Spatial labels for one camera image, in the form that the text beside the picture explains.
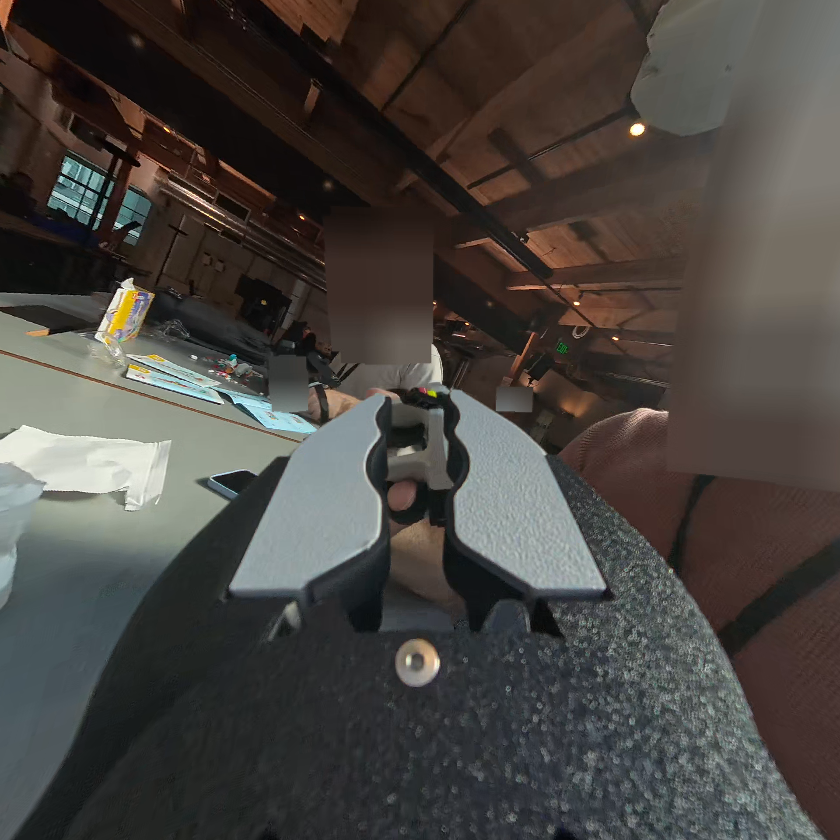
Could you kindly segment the person's right forearm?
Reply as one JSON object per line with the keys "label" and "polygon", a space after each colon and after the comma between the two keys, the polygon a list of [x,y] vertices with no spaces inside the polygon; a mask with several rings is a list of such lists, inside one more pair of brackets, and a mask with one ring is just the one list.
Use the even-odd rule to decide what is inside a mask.
{"label": "person's right forearm", "polygon": [[466,617],[466,607],[445,577],[444,547],[445,530],[427,520],[395,532],[391,537],[391,577],[402,588],[460,620]]}

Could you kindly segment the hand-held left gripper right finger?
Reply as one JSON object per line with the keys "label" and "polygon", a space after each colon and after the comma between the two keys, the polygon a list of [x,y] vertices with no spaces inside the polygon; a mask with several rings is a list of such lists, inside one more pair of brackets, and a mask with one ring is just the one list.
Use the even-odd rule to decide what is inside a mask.
{"label": "hand-held left gripper right finger", "polygon": [[549,602],[598,602],[606,582],[550,459],[528,434],[462,391],[445,403],[444,572],[478,631],[500,602],[533,618]]}

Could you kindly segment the white yellow lego box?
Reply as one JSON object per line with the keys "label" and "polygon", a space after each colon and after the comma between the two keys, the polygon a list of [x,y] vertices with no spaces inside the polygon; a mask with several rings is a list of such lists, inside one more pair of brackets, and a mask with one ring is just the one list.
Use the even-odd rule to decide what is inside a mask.
{"label": "white yellow lego box", "polygon": [[135,285],[134,278],[124,280],[103,313],[94,339],[103,344],[131,341],[143,327],[154,299],[155,294]]}

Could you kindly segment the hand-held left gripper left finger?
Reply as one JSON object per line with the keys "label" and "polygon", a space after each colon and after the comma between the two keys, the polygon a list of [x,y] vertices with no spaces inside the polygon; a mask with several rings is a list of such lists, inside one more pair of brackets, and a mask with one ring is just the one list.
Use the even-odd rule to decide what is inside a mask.
{"label": "hand-held left gripper left finger", "polygon": [[287,599],[301,613],[336,602],[377,632],[390,573],[386,434],[392,399],[373,395],[289,457],[228,586],[243,599]]}

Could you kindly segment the patterned plastic drink cup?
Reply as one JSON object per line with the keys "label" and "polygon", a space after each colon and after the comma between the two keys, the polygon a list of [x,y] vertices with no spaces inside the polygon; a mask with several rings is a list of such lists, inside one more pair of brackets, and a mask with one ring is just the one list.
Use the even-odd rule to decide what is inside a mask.
{"label": "patterned plastic drink cup", "polygon": [[1,464],[1,607],[11,594],[18,542],[32,518],[45,483],[12,464]]}

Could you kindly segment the flat white paper bag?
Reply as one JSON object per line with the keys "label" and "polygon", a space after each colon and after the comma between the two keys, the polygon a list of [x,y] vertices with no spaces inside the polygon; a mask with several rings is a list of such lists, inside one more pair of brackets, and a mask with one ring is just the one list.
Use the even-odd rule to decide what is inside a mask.
{"label": "flat white paper bag", "polygon": [[40,481],[44,490],[105,495],[124,492],[126,511],[161,497],[172,442],[52,434],[21,426],[2,438],[1,462]]}

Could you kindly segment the pile of small lego pieces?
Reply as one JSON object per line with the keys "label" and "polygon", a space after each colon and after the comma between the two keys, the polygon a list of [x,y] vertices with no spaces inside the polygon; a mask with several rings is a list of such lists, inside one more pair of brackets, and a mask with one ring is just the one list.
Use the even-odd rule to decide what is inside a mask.
{"label": "pile of small lego pieces", "polygon": [[263,369],[258,366],[255,367],[233,353],[227,356],[217,353],[201,357],[194,355],[192,359],[196,362],[200,361],[206,364],[211,375],[231,382],[250,384],[251,382],[257,382],[266,378]]}

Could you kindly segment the light blue phone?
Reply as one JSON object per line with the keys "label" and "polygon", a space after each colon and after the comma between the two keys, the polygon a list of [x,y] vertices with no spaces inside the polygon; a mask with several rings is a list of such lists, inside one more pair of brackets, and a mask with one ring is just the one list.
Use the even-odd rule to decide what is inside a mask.
{"label": "light blue phone", "polygon": [[252,485],[256,478],[257,475],[252,471],[238,469],[209,476],[204,485],[218,496],[232,501]]}

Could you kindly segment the instruction booklet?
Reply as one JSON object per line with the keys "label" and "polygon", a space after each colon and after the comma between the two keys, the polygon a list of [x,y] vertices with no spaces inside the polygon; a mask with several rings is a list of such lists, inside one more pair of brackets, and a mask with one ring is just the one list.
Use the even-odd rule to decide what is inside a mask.
{"label": "instruction booklet", "polygon": [[310,435],[318,429],[307,419],[294,413],[276,413],[265,399],[217,388],[217,393],[251,416],[261,426],[276,432]]}
{"label": "instruction booklet", "polygon": [[128,355],[129,364],[125,378],[131,382],[150,385],[168,392],[191,396],[205,403],[223,405],[215,381],[189,371],[158,355]]}

